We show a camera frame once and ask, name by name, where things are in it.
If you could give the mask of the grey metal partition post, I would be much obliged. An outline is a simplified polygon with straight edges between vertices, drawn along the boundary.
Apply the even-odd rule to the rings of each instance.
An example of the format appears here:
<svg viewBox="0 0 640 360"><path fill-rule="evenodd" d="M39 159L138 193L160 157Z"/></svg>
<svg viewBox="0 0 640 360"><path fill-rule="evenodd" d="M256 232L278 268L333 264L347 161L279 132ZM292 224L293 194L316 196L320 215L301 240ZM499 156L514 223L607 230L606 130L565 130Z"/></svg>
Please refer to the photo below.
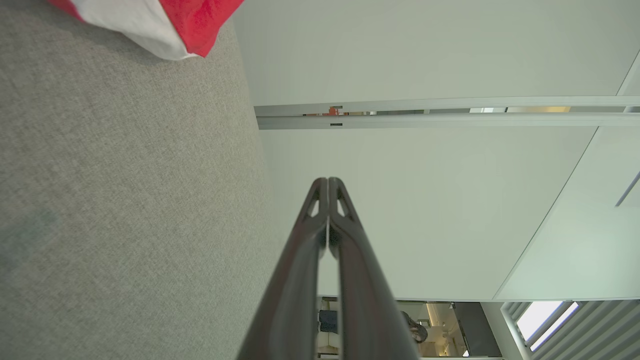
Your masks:
<svg viewBox="0 0 640 360"><path fill-rule="evenodd" d="M261 130L640 126L640 96L498 96L256 105Z"/></svg>

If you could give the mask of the bright window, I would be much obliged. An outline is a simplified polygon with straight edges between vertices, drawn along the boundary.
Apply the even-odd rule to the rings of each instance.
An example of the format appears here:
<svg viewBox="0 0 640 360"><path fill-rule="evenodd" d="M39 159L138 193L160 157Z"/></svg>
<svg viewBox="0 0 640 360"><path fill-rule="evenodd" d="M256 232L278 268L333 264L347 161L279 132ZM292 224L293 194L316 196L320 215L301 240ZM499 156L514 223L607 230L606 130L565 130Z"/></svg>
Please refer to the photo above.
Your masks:
<svg viewBox="0 0 640 360"><path fill-rule="evenodd" d="M578 301L531 301L519 303L512 319L531 353L537 353L581 307Z"/></svg>

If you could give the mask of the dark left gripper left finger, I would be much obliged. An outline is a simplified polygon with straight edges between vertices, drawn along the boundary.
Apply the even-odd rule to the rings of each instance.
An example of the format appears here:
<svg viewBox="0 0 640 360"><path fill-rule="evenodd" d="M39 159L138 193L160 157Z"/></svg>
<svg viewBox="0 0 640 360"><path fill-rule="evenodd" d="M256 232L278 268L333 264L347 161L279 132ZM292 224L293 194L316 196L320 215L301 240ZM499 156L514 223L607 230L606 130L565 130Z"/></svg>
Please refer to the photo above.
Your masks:
<svg viewBox="0 0 640 360"><path fill-rule="evenodd" d="M236 360L314 360L329 180L311 184Z"/></svg>

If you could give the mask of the grey slatted blind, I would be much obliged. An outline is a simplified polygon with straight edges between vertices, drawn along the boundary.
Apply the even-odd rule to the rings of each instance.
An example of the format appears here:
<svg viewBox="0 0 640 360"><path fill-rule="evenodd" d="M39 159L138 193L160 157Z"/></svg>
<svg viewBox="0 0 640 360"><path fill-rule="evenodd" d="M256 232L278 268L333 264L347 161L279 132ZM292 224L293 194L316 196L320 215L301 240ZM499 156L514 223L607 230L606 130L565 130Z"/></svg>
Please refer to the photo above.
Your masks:
<svg viewBox="0 0 640 360"><path fill-rule="evenodd" d="M500 310L528 360L640 360L640 299L569 302L579 302L580 309L535 353L512 319L518 304L530 301L503 303Z"/></svg>

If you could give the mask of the red shorts with white stripe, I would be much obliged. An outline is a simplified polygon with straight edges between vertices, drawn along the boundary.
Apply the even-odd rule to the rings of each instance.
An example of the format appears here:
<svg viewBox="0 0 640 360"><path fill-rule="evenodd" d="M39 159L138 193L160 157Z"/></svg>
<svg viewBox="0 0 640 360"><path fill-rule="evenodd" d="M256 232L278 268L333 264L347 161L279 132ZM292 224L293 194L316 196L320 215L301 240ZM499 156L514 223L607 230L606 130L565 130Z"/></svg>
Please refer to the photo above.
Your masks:
<svg viewBox="0 0 640 360"><path fill-rule="evenodd" d="M205 58L244 0L47 0L94 27L119 32L163 60Z"/></svg>

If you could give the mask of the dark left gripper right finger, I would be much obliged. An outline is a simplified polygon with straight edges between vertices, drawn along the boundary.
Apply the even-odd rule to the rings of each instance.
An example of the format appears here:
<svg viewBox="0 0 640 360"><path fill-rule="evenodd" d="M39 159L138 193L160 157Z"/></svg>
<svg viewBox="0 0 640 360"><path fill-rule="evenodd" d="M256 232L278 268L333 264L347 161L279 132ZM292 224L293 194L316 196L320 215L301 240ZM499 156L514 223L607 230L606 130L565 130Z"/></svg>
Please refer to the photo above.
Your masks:
<svg viewBox="0 0 640 360"><path fill-rule="evenodd" d="M345 183L328 180L327 241L338 262L340 360L419 360Z"/></svg>

